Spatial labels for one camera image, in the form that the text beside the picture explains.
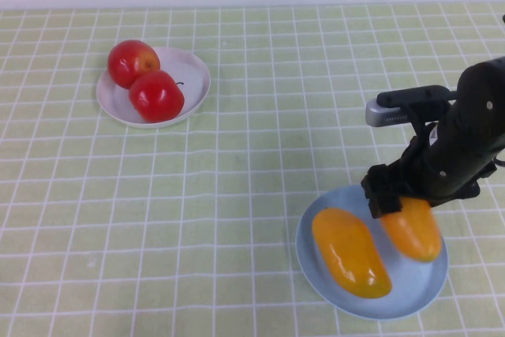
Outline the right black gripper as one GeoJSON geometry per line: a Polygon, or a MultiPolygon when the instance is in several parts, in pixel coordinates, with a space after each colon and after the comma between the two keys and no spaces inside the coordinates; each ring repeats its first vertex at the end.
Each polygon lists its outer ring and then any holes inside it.
{"type": "Polygon", "coordinates": [[[361,187],[374,219],[400,212],[400,197],[431,198],[432,207],[480,195],[504,149],[504,58],[465,69],[456,100],[437,122],[412,138],[398,164],[368,169],[361,187]]]}

